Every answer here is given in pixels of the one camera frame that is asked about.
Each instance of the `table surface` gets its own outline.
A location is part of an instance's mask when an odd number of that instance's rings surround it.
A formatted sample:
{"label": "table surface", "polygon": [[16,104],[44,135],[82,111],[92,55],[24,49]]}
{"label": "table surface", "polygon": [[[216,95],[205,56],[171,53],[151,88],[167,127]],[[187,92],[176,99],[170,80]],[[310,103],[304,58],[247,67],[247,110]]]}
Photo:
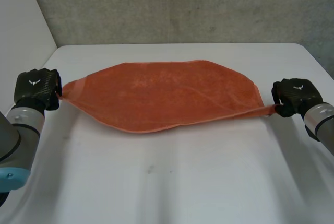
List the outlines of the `table surface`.
{"label": "table surface", "polygon": [[[209,60],[238,71],[272,104],[273,82],[307,78],[334,104],[334,80],[297,44],[82,45],[45,67],[63,84],[123,62]],[[135,135],[62,102],[46,122],[27,185],[0,223],[332,223],[334,158],[299,116]]]}

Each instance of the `gray concrete wall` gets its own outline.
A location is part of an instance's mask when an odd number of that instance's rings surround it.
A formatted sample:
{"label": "gray concrete wall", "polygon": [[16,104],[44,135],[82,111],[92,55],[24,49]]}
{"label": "gray concrete wall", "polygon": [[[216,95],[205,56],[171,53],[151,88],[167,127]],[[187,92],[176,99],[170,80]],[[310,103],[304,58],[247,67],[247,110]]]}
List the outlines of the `gray concrete wall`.
{"label": "gray concrete wall", "polygon": [[295,42],[334,76],[334,0],[37,0],[58,46]]}

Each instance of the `orange towel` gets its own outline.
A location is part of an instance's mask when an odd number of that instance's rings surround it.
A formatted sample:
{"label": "orange towel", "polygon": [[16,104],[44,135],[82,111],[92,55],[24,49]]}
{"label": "orange towel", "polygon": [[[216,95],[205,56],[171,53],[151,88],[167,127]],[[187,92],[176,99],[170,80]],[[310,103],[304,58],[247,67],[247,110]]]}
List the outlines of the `orange towel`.
{"label": "orange towel", "polygon": [[131,133],[274,113],[251,80],[209,61],[123,63],[66,84],[61,99]]}

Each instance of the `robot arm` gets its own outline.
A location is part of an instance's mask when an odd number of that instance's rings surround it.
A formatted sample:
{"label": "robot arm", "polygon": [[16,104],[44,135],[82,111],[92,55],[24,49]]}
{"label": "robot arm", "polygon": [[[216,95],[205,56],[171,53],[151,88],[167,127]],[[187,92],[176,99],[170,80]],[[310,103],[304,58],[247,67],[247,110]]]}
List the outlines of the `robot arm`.
{"label": "robot arm", "polygon": [[30,175],[44,124],[44,110],[56,110],[61,96],[56,70],[32,70],[18,76],[16,105],[0,113],[0,206],[11,190],[23,187]]}
{"label": "robot arm", "polygon": [[334,107],[323,102],[315,86],[307,79],[284,79],[271,92],[276,112],[282,117],[300,114],[308,135],[334,155]]}

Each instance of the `wall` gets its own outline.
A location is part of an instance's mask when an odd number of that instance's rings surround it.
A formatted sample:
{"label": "wall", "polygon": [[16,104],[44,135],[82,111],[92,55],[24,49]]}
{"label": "wall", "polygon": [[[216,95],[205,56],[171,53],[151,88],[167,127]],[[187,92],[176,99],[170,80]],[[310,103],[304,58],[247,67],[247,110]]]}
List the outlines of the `wall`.
{"label": "wall", "polygon": [[38,0],[58,46],[295,42],[334,76],[334,0]]}
{"label": "wall", "polygon": [[40,68],[56,50],[36,0],[0,0],[0,111],[14,103],[17,76]]}

